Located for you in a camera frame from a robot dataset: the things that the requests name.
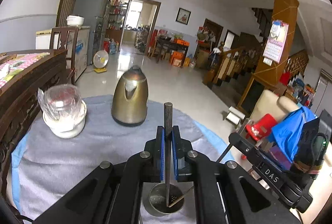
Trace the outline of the blue plastic tarp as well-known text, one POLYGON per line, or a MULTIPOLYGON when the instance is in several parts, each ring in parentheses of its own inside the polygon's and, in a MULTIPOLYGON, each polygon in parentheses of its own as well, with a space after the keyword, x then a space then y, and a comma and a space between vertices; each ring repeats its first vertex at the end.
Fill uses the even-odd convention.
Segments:
POLYGON ((317 116, 307 107, 290 112, 280 123, 271 129, 269 142, 275 142, 289 162, 294 160, 298 151, 298 142, 305 123, 316 119, 317 116))

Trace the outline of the white plastic bowl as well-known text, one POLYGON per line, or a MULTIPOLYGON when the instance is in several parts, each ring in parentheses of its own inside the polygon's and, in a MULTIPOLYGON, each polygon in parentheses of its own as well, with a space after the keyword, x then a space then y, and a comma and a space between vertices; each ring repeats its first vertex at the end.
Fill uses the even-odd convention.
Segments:
POLYGON ((77 117, 64 117, 59 120, 51 119, 46 113, 42 117, 45 124, 59 138, 71 139, 78 136, 85 126, 85 118, 87 115, 87 104, 84 100, 81 103, 81 109, 77 117))

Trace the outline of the framed wall picture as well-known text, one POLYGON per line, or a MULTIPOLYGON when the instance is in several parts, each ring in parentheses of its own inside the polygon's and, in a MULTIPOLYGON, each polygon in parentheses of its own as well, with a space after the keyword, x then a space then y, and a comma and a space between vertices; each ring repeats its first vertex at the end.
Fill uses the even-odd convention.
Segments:
POLYGON ((183 8, 179 8, 177 17, 176 17, 176 22, 179 22, 184 25, 188 25, 188 21, 190 19, 191 11, 188 11, 183 8))

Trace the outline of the small white floor fan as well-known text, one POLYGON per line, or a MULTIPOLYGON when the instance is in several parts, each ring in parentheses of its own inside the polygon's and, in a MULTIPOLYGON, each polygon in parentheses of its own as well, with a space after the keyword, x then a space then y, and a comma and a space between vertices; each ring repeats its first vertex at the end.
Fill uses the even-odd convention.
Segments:
POLYGON ((109 61, 109 54, 105 50, 98 51, 93 57, 94 71, 103 73, 107 71, 106 65, 109 61))

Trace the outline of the dark chopstick two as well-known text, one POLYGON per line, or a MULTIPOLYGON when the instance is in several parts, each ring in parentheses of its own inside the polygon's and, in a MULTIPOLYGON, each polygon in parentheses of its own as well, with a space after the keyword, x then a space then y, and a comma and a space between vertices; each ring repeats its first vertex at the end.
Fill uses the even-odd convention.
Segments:
POLYGON ((179 203, 181 200, 185 198, 185 196, 194 189, 194 186, 190 187, 186 190, 181 196, 172 199, 172 202, 168 205, 169 208, 173 207, 175 204, 179 203))

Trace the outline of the dark carved wooden sideboard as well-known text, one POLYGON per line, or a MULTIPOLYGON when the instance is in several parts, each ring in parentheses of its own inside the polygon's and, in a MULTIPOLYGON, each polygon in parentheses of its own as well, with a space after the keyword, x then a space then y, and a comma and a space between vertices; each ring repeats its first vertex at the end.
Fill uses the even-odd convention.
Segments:
POLYGON ((11 153, 40 112, 38 89, 66 81, 66 50, 49 54, 14 76, 1 88, 1 194, 6 196, 11 153))

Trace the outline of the white chest freezer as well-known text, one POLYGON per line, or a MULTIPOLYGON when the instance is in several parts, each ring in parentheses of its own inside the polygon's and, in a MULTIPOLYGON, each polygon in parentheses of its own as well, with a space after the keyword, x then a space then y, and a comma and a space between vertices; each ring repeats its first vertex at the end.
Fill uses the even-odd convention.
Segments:
MULTIPOLYGON (((87 48, 89 40, 89 26, 78 26, 78 38, 75 50, 75 82, 80 75, 87 68, 87 48)), ((35 33, 35 48, 36 49, 49 49, 51 30, 37 31, 35 33)), ((66 63, 66 68, 69 68, 70 62, 66 63)))

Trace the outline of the orange wooden pillar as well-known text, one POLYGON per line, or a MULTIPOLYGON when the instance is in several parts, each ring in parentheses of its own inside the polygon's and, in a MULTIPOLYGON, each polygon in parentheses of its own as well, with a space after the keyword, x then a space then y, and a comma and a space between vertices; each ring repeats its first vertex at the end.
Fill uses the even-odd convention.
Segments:
POLYGON ((294 39, 298 7, 298 0, 274 0, 271 28, 263 53, 237 104, 245 115, 252 113, 263 90, 278 89, 294 39))

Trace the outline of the wall calendar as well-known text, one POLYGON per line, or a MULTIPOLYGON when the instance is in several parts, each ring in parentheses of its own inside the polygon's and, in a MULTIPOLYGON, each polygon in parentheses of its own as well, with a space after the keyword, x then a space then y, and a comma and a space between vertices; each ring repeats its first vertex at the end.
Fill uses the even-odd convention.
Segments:
POLYGON ((281 20, 272 22, 263 56, 276 63, 280 62, 286 43, 289 25, 281 20))

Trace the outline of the white rice cooker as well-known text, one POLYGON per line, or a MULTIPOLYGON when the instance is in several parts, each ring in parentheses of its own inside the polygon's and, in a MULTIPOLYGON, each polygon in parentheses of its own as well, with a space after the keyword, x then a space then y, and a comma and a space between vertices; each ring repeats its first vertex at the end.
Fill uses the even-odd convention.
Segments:
POLYGON ((66 18, 66 22, 68 26, 82 26, 84 23, 84 17, 76 16, 76 15, 69 15, 66 18))

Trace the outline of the dark wooden chair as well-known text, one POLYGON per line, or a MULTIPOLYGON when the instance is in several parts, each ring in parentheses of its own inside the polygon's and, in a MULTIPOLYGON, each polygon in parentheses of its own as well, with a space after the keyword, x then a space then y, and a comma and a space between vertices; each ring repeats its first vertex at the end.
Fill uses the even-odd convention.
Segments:
POLYGON ((78 27, 54 27, 51 30, 50 49, 66 50, 66 62, 70 62, 66 68, 66 80, 75 84, 75 50, 78 38, 78 27))

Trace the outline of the dark chopstick three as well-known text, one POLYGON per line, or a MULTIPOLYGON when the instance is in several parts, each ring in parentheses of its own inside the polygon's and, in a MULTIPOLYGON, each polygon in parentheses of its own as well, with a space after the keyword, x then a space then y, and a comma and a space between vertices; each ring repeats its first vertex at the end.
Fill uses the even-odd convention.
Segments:
POLYGON ((228 146, 225 148, 225 150, 222 152, 222 154, 218 157, 216 160, 217 163, 221 163, 222 161, 233 161, 234 158, 232 154, 230 153, 230 150, 232 148, 232 144, 228 144, 228 146))

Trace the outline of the dark chopstick one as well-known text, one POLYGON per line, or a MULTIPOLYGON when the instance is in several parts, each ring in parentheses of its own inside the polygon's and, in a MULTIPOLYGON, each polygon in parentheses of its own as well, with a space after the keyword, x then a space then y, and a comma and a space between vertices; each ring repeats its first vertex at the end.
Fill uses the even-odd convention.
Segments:
POLYGON ((170 178, 171 178, 171 153, 172 153, 172 123, 173 104, 164 103, 164 132, 165 132, 165 205, 169 206, 170 178))

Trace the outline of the grey refrigerator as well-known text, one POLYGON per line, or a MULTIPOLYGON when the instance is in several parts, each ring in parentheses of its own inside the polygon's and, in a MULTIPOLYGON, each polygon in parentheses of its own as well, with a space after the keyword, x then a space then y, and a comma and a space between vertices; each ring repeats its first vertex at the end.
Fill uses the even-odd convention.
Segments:
POLYGON ((110 0, 75 0, 72 15, 84 17, 84 26, 90 27, 87 65, 91 65, 93 57, 102 47, 106 33, 107 15, 110 0))

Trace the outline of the grey metal utensil holder cup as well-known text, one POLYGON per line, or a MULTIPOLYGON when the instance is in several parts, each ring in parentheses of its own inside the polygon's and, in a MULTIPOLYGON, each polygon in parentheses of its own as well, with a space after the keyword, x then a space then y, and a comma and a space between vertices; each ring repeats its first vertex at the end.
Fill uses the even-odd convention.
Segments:
POLYGON ((145 210, 155 217, 163 217, 180 211, 185 203, 184 199, 171 207, 166 205, 165 183, 144 183, 142 202, 145 210))

